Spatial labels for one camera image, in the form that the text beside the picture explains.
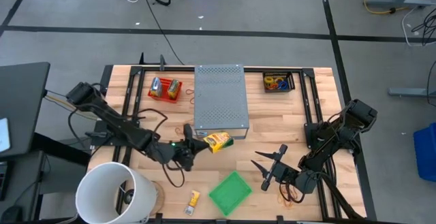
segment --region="gray metal box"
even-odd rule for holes
[[[235,139],[245,139],[249,117],[242,65],[196,66],[194,94],[198,137],[226,131]]]

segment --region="green basket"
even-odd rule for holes
[[[224,216],[228,216],[252,192],[250,186],[240,177],[238,172],[233,171],[209,193],[209,197]]]

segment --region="gray floor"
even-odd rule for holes
[[[0,19],[6,17],[14,2],[0,0]],[[338,35],[402,37],[401,19],[407,11],[371,15],[364,10],[362,0],[330,0],[330,6]],[[170,7],[152,7],[164,29],[329,33],[322,0],[172,0]],[[431,9],[414,12],[406,23],[420,24]],[[144,0],[134,4],[126,0],[23,0],[10,25],[157,28]],[[340,87],[330,40],[192,35],[168,38],[186,64],[333,67]],[[424,87],[435,47],[347,41],[339,45],[352,97],[379,111],[374,128],[362,137],[377,218],[434,223],[436,183],[417,175],[413,132],[432,123],[436,109],[425,99],[389,97],[386,91],[395,86]],[[137,63],[141,52],[145,52],[147,61],[157,61],[163,54],[169,63],[176,63],[161,35],[6,31],[0,37],[0,65],[48,61],[51,69],[47,87],[60,93],[68,92],[80,81],[98,81],[104,65]],[[56,140],[71,139],[66,118],[65,110],[43,101],[37,131]],[[74,118],[73,126],[79,134],[93,129],[92,121],[82,118]],[[84,168],[51,161],[54,174],[45,182],[44,192],[65,193],[47,194],[41,217],[71,216],[73,192]],[[74,173],[66,177],[65,172]],[[59,180],[64,187],[53,184]]]

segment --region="wooden tabletop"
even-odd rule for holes
[[[115,65],[113,67],[106,95],[108,104],[120,113],[123,107],[129,71],[129,65]],[[326,120],[341,109],[337,88],[331,68],[316,67],[314,71],[322,114],[324,120]],[[183,82],[181,95],[176,104],[155,101],[147,96],[147,90],[155,76],[176,78]],[[149,180],[158,182],[165,191],[165,202],[160,210],[163,213],[163,218],[224,218],[219,209],[212,203],[208,194],[227,175],[236,170],[250,185],[253,193],[227,219],[276,220],[277,215],[283,215],[284,219],[288,221],[318,221],[322,219],[316,190],[314,190],[313,194],[306,195],[301,204],[294,204],[292,207],[284,206],[279,194],[279,185],[272,182],[267,192],[262,191],[260,189],[263,181],[262,175],[250,162],[253,159],[269,169],[272,161],[255,154],[255,151],[273,153],[278,151],[281,144],[286,144],[288,149],[282,158],[282,162],[298,169],[298,161],[309,152],[303,130],[303,124],[306,120],[297,75],[294,76],[294,80],[296,81],[296,88],[289,93],[265,93],[262,84],[262,73],[246,73],[245,82],[250,120],[247,138],[245,140],[236,140],[233,146],[215,154],[210,153],[208,150],[200,152],[196,156],[192,171],[185,172],[186,182],[181,188],[175,188],[168,182],[160,164],[151,161],[136,151],[132,153],[130,167]],[[137,83],[138,80],[136,79],[132,94],[136,94]],[[306,79],[306,83],[307,87],[309,87],[308,95],[311,102],[311,111],[315,111],[309,79]],[[148,71],[145,74],[140,109],[154,108],[168,116],[168,120],[157,131],[161,135],[161,142],[180,140],[183,138],[183,134],[180,133],[183,130],[183,124],[193,125],[194,105],[190,103],[193,94],[187,95],[185,93],[187,89],[195,90],[193,72]],[[133,104],[134,99],[131,99],[129,114],[131,114]],[[313,120],[316,121],[315,112],[312,113]],[[153,112],[145,112],[141,116],[146,116],[146,119],[141,120],[140,126],[147,129],[154,129],[161,120],[160,115]],[[93,156],[89,169],[111,161],[113,151],[113,147],[101,148]],[[334,155],[334,162],[337,168],[337,186],[339,190],[358,214],[366,216],[352,155],[346,150],[340,150]],[[169,174],[175,184],[181,182],[180,172],[169,172]],[[183,212],[189,201],[191,190],[201,192],[200,200],[192,217]],[[326,199],[329,214],[333,217],[332,202],[327,188]]]

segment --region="blue container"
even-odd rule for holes
[[[415,132],[414,141],[420,177],[436,182],[436,123]]]

